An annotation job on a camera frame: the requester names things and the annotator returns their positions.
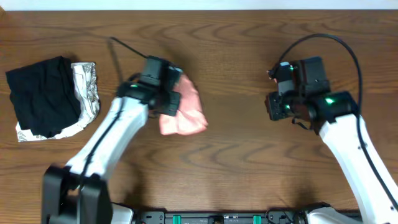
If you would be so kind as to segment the pink printed t-shirt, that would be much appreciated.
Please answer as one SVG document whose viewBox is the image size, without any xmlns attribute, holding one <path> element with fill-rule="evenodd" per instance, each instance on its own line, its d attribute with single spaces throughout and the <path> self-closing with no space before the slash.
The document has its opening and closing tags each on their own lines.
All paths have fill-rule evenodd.
<svg viewBox="0 0 398 224">
<path fill-rule="evenodd" d="M 188 136 L 206 130 L 208 122 L 203 113 L 199 93 L 186 74 L 181 75 L 174 90 L 181 94 L 180 106 L 175 116 L 160 115 L 160 133 Z"/>
</svg>

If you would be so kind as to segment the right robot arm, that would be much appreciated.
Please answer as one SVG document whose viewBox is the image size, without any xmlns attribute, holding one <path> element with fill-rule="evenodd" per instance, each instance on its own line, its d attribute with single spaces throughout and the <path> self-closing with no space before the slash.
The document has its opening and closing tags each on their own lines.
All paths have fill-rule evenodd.
<svg viewBox="0 0 398 224">
<path fill-rule="evenodd" d="M 338 161 L 362 222 L 397 223 L 397 184 L 372 144 L 358 103 L 348 91 L 331 91 L 322 59 L 280 62 L 268 75 L 277 84 L 265 100 L 270 119 L 308 122 Z"/>
</svg>

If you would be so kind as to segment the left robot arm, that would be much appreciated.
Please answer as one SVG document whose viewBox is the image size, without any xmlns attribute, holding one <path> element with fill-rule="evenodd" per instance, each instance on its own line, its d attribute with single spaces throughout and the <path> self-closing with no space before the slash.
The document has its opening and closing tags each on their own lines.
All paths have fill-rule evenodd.
<svg viewBox="0 0 398 224">
<path fill-rule="evenodd" d="M 42 224 L 125 223 L 134 211 L 110 200 L 108 180 L 150 111 L 175 116 L 183 71 L 168 60 L 148 56 L 143 72 L 121 82 L 103 122 L 64 167 L 50 166 L 43 176 Z"/>
</svg>

